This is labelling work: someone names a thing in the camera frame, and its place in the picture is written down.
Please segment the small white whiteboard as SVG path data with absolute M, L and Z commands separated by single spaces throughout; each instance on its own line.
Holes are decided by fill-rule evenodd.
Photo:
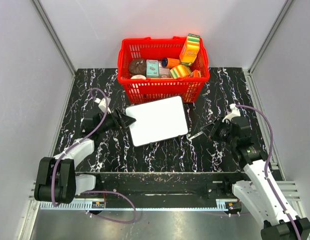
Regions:
M 188 134 L 180 96 L 132 105 L 125 109 L 136 121 L 129 126 L 133 146 L 140 147 Z

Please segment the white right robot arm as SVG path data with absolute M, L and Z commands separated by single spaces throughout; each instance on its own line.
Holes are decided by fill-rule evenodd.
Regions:
M 248 180 L 224 183 L 222 192 L 228 198 L 237 197 L 247 207 L 261 227 L 262 239 L 308 239 L 310 221 L 301 218 L 283 195 L 268 168 L 265 153 L 252 140 L 249 121 L 241 116 L 231 120 L 217 118 L 200 130 L 212 141 L 229 144 L 234 160 L 248 176 Z

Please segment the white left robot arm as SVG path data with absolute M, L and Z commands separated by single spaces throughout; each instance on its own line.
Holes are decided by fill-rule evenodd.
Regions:
M 58 206 L 71 203 L 81 192 L 86 192 L 93 198 L 99 197 L 103 192 L 102 184 L 92 175 L 76 176 L 75 168 L 97 150 L 103 133 L 125 130 L 135 122 L 134 117 L 127 116 L 118 109 L 108 113 L 98 108 L 87 111 L 82 121 L 80 137 L 73 145 L 56 156 L 40 160 L 34 190 L 35 200 Z

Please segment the white whiteboard marker pen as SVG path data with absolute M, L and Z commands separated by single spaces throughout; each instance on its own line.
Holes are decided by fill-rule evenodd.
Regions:
M 191 141 L 191 140 L 193 140 L 194 138 L 197 138 L 197 137 L 199 137 L 199 136 L 202 135 L 202 134 L 203 134 L 203 132 L 200 131 L 200 132 L 194 134 L 193 136 L 190 136 L 188 139 Z

